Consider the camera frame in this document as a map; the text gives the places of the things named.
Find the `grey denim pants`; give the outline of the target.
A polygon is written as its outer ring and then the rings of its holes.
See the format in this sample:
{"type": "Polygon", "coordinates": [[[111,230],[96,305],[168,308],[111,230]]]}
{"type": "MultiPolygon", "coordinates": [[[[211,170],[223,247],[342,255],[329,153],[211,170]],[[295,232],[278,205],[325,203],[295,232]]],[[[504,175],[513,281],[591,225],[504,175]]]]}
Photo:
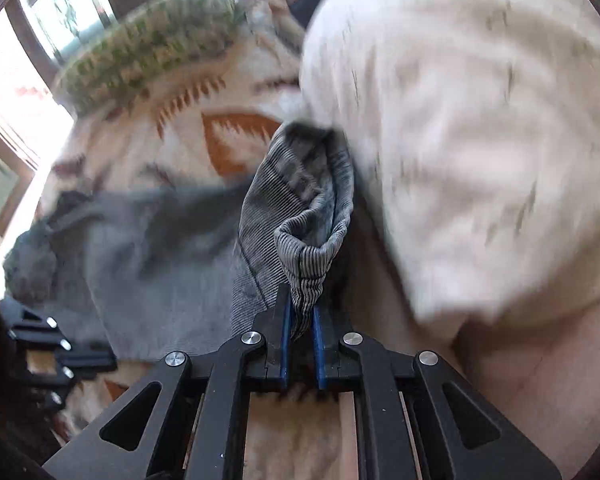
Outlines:
{"type": "Polygon", "coordinates": [[[347,235],[354,172],[343,136],[275,133],[250,179],[131,194],[65,192],[4,261],[9,298],[72,342],[122,360],[211,352],[290,288],[296,334],[347,235]]]}

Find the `pink bed sheet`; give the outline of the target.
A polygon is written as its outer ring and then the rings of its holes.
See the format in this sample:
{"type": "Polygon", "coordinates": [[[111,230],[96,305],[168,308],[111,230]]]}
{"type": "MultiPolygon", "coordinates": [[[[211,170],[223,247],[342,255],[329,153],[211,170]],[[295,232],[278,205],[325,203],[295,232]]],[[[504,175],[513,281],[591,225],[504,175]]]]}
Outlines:
{"type": "Polygon", "coordinates": [[[344,305],[353,326],[387,349],[437,352],[559,468],[566,479],[600,479],[600,305],[531,330],[469,325],[452,344],[412,319],[400,278],[374,222],[357,203],[343,249],[344,305]]]}

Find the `leaf patterned cream blanket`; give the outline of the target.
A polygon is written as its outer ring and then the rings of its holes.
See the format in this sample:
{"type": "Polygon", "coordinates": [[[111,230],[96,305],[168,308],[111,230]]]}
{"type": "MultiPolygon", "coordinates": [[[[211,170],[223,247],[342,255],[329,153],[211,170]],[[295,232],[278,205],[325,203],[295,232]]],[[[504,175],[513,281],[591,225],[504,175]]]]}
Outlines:
{"type": "MultiPolygon", "coordinates": [[[[42,219],[65,192],[131,194],[250,179],[282,125],[314,127],[298,81],[304,30],[288,0],[236,3],[236,34],[221,54],[188,61],[155,76],[140,92],[78,117],[47,179],[42,219]]],[[[342,246],[318,301],[340,299],[347,279],[342,246]]],[[[291,322],[296,376],[279,393],[251,398],[248,479],[356,474],[350,396],[315,388],[311,320],[312,312],[301,334],[291,322]]],[[[114,372],[73,393],[75,420],[93,420],[158,361],[117,360],[114,372]]]]}

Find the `green white checkered pillow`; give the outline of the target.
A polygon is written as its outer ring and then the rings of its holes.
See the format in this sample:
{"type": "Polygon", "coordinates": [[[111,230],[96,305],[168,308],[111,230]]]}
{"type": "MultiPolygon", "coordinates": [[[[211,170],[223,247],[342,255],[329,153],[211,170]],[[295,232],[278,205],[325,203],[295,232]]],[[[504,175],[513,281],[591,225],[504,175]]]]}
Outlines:
{"type": "Polygon", "coordinates": [[[54,99],[83,116],[188,61],[214,58],[233,42],[236,6],[236,0],[149,0],[61,66],[54,99]]]}

